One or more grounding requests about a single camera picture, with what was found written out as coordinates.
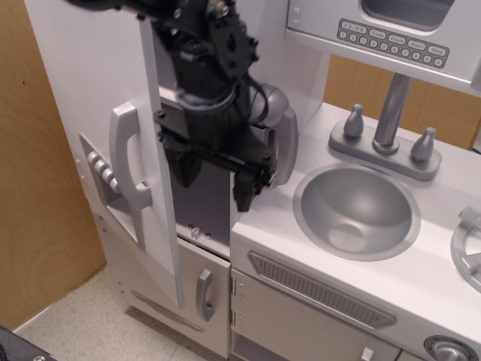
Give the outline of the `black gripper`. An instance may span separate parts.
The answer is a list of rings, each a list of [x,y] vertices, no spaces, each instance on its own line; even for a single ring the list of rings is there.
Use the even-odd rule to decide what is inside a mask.
[[[266,150],[259,158],[251,154],[250,126],[268,114],[251,117],[250,94],[236,89],[221,102],[196,104],[184,100],[179,108],[164,108],[154,113],[160,125],[159,141],[175,178],[190,187],[204,162],[234,173],[233,195],[238,211],[248,211],[255,196],[271,185],[277,161]]]

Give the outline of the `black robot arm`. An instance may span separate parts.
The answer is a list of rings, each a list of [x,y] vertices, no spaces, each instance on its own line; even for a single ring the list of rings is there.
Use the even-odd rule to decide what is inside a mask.
[[[234,173],[240,212],[276,176],[273,153],[254,134],[268,116],[254,110],[250,92],[265,91],[250,77],[258,42],[247,34],[233,1],[79,1],[90,11],[127,8],[149,20],[174,67],[180,115],[160,111],[159,139],[175,178],[190,186],[210,162]]]

